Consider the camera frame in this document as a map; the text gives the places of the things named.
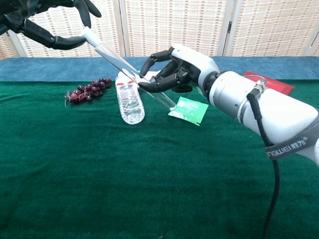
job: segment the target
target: plastic bottle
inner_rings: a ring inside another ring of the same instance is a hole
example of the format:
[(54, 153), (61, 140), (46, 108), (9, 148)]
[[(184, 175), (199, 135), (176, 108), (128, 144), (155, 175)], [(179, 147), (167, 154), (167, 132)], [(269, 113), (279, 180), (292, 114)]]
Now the plastic bottle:
[(124, 74), (115, 80), (120, 113), (128, 124), (137, 124), (144, 119), (145, 111), (137, 84)]

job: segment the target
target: green table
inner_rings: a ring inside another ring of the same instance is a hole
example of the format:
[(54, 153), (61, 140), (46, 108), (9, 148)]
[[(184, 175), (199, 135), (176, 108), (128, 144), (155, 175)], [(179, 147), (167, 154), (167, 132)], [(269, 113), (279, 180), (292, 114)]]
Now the green table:
[[(319, 107), (319, 81), (287, 82)], [(128, 125), (114, 87), (65, 107), (78, 84), (0, 83), (1, 239), (261, 237), (274, 175), (259, 136), (212, 106), (201, 126), (169, 117), (148, 95)], [(298, 155), (279, 165), (268, 238), (316, 238), (319, 169)]]

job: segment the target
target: green sachet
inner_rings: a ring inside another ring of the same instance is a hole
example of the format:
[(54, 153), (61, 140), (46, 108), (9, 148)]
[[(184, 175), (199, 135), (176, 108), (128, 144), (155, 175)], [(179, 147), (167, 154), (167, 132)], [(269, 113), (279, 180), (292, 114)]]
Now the green sachet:
[(168, 115), (189, 121), (199, 126), (207, 108), (207, 104), (180, 97), (175, 110), (169, 112)]

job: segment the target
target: woven panel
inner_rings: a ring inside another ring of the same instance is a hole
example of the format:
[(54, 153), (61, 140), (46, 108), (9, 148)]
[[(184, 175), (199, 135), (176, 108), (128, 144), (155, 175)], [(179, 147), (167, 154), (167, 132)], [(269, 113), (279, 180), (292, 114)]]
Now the woven panel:
[(313, 56), (319, 56), (319, 44), (318, 44), (317, 48), (315, 49)]
[(300, 56), (319, 21), (319, 0), (244, 0), (232, 56)]
[(217, 53), (226, 0), (126, 0), (132, 56), (147, 56), (182, 43)]
[(13, 57), (13, 54), (5, 38), (3, 36), (0, 36), (0, 60), (7, 57)]
[[(112, 50), (120, 53), (112, 0), (92, 0), (102, 13), (101, 18), (91, 15), (92, 30), (99, 35)], [(76, 8), (57, 7), (30, 18), (33, 22), (49, 30), (52, 35), (78, 36), (84, 28)], [(68, 51), (53, 50), (18, 34), (28, 57), (88, 57), (99, 56), (87, 43)]]

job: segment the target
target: robot finger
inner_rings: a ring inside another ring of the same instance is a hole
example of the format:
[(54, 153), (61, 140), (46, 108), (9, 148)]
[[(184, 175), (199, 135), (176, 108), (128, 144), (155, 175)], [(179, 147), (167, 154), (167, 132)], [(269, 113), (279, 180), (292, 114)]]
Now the robot finger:
[(157, 79), (152, 83), (139, 83), (139, 87), (150, 93), (164, 92), (173, 87), (176, 87), (177, 85), (177, 73), (174, 73), (167, 77), (157, 77)]
[(84, 0), (88, 6), (89, 12), (95, 15), (96, 17), (101, 17), (101, 12), (96, 8), (96, 6), (90, 0)]
[(170, 61), (158, 74), (155, 79), (159, 76), (166, 77), (178, 71), (178, 63), (174, 60)]
[(0, 35), (4, 34), (8, 30), (9, 28), (7, 28), (6, 25), (0, 25)]
[(30, 20), (26, 20), (23, 30), (21, 30), (26, 37), (41, 43), (42, 45), (60, 50), (70, 50), (78, 47), (86, 41), (84, 37), (70, 37), (63, 38), (61, 36), (53, 36), (50, 32), (35, 24)]
[(152, 65), (155, 64), (155, 62), (161, 62), (161, 61), (168, 61), (171, 59), (171, 53), (174, 49), (171, 47), (167, 51), (160, 51), (157, 53), (152, 54), (149, 56), (149, 58), (146, 60), (144, 65), (141, 68), (141, 76), (145, 76), (146, 73), (149, 71)]
[(76, 7), (76, 9), (78, 9), (78, 11), (80, 13), (80, 17), (81, 17), (81, 20), (83, 22), (83, 25), (91, 28), (90, 12), (89, 12), (89, 8), (86, 5), (85, 1), (84, 0), (75, 0), (74, 6)]

